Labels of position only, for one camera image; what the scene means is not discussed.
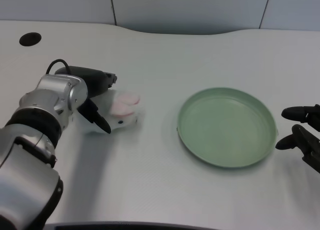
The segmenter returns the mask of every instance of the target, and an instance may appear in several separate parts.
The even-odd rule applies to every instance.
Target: plate rim
[[[183,137],[182,137],[182,134],[181,134],[181,129],[180,129],[180,116],[181,116],[181,113],[182,113],[182,110],[184,109],[184,106],[186,105],[186,103],[192,99],[194,96],[202,93],[202,92],[205,92],[205,91],[208,91],[208,90],[218,90],[218,89],[228,89],[228,90],[233,90],[233,91],[238,91],[238,92],[241,92],[241,93],[244,93],[244,94],[247,94],[249,96],[251,96],[252,98],[254,98],[255,100],[257,100],[268,112],[269,114],[271,115],[271,118],[272,118],[272,122],[274,124],[274,127],[275,127],[275,134],[274,134],[274,141],[272,143],[272,146],[274,146],[273,148],[270,148],[268,151],[266,151],[265,154],[263,154],[258,160],[255,160],[253,161],[252,163],[249,163],[249,164],[245,164],[245,165],[239,165],[239,166],[224,166],[224,165],[220,165],[220,164],[217,164],[217,163],[214,163],[214,162],[211,162],[211,161],[208,161],[204,158],[202,158],[201,156],[199,156],[198,154],[196,154],[193,150],[191,150],[190,146],[187,145],[187,143],[183,140]],[[272,114],[272,112],[267,108],[267,106],[261,101],[259,100],[258,98],[256,98],[255,96],[245,92],[245,91],[242,91],[242,90],[238,90],[238,89],[235,89],[235,88],[229,88],[229,87],[214,87],[214,88],[207,88],[207,89],[203,89],[203,90],[200,90],[198,92],[196,92],[195,94],[193,94],[192,96],[190,96],[181,106],[180,110],[179,110],[179,113],[178,113],[178,116],[177,116],[177,131],[178,131],[178,134],[179,134],[179,137],[181,139],[181,141],[183,142],[183,144],[185,145],[186,148],[188,148],[188,150],[194,154],[197,158],[201,159],[202,161],[206,162],[206,163],[209,163],[209,164],[212,164],[212,165],[215,165],[215,166],[218,166],[218,167],[222,167],[222,168],[229,168],[229,169],[235,169],[235,168],[243,168],[243,167],[247,167],[247,166],[250,166],[250,165],[253,165],[253,164],[256,164],[258,162],[260,162],[261,160],[263,160],[264,158],[266,158],[275,148],[276,146],[276,142],[277,142],[277,136],[278,136],[278,128],[277,128],[277,124],[276,124],[276,121],[275,121],[275,118]]]

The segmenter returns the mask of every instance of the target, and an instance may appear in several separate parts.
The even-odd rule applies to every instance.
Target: stuffed bunny
[[[98,107],[98,113],[109,123],[111,131],[136,123],[138,120],[140,97],[137,94],[108,90],[91,100]],[[90,123],[77,111],[72,115],[72,121],[84,133],[105,133],[104,130],[95,123]]]

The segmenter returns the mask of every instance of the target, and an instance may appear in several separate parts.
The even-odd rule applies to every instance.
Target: gray robot arm
[[[61,198],[55,147],[69,116],[88,102],[87,84],[77,76],[83,72],[73,72],[44,75],[0,129],[0,229],[42,229]]]

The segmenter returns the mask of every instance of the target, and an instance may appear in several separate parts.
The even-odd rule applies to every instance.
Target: pink rabbit ear
[[[110,114],[116,117],[125,117],[132,115],[133,113],[134,111],[131,110],[131,108],[128,105],[123,104],[119,101],[113,102],[110,110]]]
[[[116,97],[117,101],[127,105],[135,105],[140,101],[140,96],[134,93],[125,92]]]

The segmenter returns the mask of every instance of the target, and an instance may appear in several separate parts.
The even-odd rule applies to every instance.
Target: black cable
[[[117,25],[117,19],[116,19],[116,14],[115,14],[115,7],[114,7],[114,0],[111,0],[111,8],[112,8],[112,12],[113,14],[113,19],[114,19],[114,24]]]
[[[56,64],[56,63],[59,63],[59,62],[61,62],[62,64],[65,65],[66,73],[71,75],[71,71],[70,71],[69,65],[63,59],[56,59],[56,60],[52,61],[51,64],[49,65],[48,69],[46,70],[45,74],[49,74],[52,66],[54,64]]]

